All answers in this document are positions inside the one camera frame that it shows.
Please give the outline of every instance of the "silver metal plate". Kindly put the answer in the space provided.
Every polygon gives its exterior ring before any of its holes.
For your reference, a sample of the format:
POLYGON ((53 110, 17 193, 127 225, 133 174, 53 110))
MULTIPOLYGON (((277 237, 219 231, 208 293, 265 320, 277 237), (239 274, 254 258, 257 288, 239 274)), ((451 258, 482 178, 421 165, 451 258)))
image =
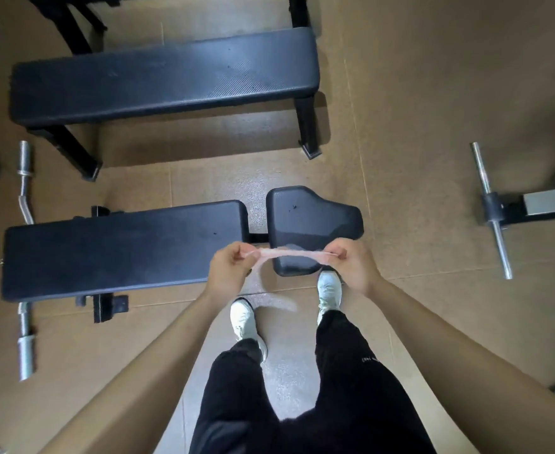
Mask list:
POLYGON ((528 215, 555 213, 555 189, 523 195, 528 215))

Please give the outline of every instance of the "person's left arm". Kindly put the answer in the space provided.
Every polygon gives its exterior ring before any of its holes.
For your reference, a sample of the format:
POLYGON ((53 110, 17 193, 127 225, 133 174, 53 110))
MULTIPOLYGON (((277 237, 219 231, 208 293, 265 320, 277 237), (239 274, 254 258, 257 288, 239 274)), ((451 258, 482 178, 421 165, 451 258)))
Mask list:
POLYGON ((216 252, 202 295, 46 445, 42 454, 152 453, 181 398, 217 314, 240 292, 258 252, 234 242, 216 252))

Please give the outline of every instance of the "pink resistance band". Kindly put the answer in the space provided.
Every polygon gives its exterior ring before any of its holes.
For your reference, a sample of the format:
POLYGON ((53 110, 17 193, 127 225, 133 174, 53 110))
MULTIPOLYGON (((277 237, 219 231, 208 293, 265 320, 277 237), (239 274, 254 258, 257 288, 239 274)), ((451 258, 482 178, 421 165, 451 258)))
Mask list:
MULTIPOLYGON (((255 251, 260 252, 260 258, 252 268, 253 270, 261 267, 268 259, 279 258, 279 257, 306 257, 306 258, 311 258, 316 260, 321 265, 327 265, 329 257, 338 256, 337 254, 330 253, 330 252, 291 250, 289 248, 259 248, 255 251)), ((251 253, 253 252, 244 253, 242 254, 242 257, 245 258, 251 253)))

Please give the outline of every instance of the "hand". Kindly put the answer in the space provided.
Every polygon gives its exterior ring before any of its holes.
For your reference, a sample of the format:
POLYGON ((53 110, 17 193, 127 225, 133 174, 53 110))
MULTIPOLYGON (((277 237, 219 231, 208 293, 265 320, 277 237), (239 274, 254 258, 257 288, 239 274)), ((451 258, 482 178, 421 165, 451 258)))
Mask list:
POLYGON ((204 293, 219 303, 221 308, 242 290, 246 276, 260 257, 256 250, 251 244, 234 242, 214 254, 204 293), (254 253, 242 258, 242 254, 249 252, 254 253))
POLYGON ((383 279, 376 267, 372 252, 358 240, 339 238, 324 249, 335 253, 328 264, 338 271, 345 283, 364 296, 369 297, 372 284, 383 279))

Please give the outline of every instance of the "foot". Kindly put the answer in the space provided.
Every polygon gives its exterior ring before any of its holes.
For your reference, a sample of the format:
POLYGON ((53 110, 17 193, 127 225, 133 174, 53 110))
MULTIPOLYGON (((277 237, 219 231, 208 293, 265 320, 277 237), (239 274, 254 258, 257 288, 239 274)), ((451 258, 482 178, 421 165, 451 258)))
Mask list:
POLYGON ((237 336, 237 341, 253 339, 258 343, 264 362, 267 359, 267 345, 258 335, 254 309, 247 299, 237 298, 231 304, 231 326, 237 336))
POLYGON ((319 293, 319 315, 317 324, 321 323, 327 311, 340 311, 340 301, 343 297, 343 287, 335 271, 322 271, 317 280, 319 293))

